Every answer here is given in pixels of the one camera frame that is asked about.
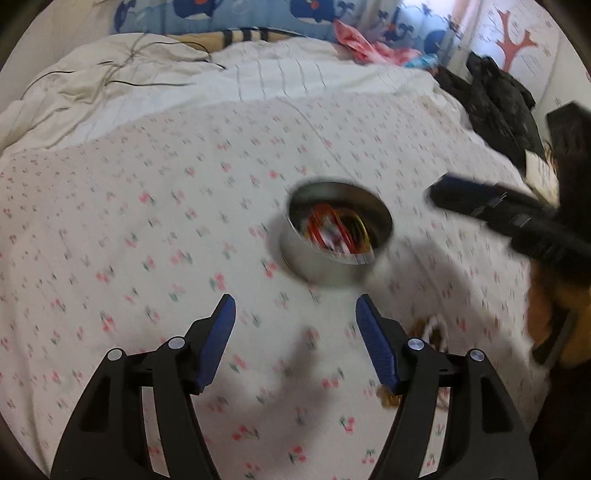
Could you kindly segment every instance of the metal screw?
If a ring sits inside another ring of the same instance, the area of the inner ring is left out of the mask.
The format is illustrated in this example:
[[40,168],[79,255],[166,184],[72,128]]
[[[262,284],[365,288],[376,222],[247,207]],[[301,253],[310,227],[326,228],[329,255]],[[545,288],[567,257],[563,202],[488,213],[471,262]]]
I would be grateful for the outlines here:
[[109,353],[107,353],[107,358],[114,362],[115,360],[119,360],[123,356],[123,352],[118,348],[113,348]]
[[183,337],[174,337],[168,341],[168,346],[173,350],[178,350],[179,348],[184,347],[184,338]]
[[425,343],[420,338],[411,338],[407,345],[412,350],[423,350],[425,348]]
[[475,362],[482,362],[485,359],[484,352],[475,348],[474,350],[470,351],[470,358]]

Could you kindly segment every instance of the white duvet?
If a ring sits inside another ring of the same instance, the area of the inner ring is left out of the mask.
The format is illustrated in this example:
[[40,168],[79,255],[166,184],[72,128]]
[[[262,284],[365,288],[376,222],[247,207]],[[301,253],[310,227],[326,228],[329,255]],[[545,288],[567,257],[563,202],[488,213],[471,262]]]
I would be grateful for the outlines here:
[[[364,292],[405,327],[441,313],[452,351],[482,348],[531,425],[544,374],[528,359],[527,262],[424,201],[447,171],[522,183],[427,73],[295,39],[233,46],[215,56],[224,71],[180,61],[199,55],[184,46],[147,47],[118,78],[191,85],[104,87],[91,65],[125,61],[136,39],[75,51],[62,66],[78,73],[46,77],[0,115],[0,409],[36,461],[51,465],[110,347],[182,335],[223,292],[236,326],[194,403],[224,479],[368,478],[394,412],[354,328]],[[314,176],[361,183],[392,212],[395,239],[363,286],[310,287],[277,255],[286,191]],[[438,411],[423,473],[444,424]],[[153,421],[147,434],[163,472]]]

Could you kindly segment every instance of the blue pillow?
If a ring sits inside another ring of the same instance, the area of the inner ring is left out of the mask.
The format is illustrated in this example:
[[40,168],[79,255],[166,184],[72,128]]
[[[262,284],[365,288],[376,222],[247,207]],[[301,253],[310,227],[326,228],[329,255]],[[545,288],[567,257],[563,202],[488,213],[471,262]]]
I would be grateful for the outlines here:
[[370,2],[379,0],[122,0],[116,33],[160,35],[232,28],[270,27],[336,41],[332,25],[355,26]]

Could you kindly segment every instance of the wall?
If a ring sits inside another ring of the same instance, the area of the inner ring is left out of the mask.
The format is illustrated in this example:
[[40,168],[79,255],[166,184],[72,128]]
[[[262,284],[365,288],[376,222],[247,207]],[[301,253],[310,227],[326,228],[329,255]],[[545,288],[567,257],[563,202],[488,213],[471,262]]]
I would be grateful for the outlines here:
[[591,109],[591,79],[574,47],[561,32],[550,81],[533,112],[542,140],[550,139],[546,114],[573,100]]

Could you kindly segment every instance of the black cloth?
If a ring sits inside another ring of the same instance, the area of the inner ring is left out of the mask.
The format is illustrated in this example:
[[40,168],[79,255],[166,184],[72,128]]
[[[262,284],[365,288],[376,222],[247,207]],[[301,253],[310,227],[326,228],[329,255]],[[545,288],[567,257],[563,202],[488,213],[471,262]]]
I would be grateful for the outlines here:
[[444,67],[439,68],[435,79],[460,101],[474,131],[525,174],[525,150],[544,158],[538,127],[531,115],[534,98],[490,57],[470,53],[466,67],[472,74],[472,83]]
[[540,480],[589,478],[591,362],[550,371],[551,388],[530,435]]

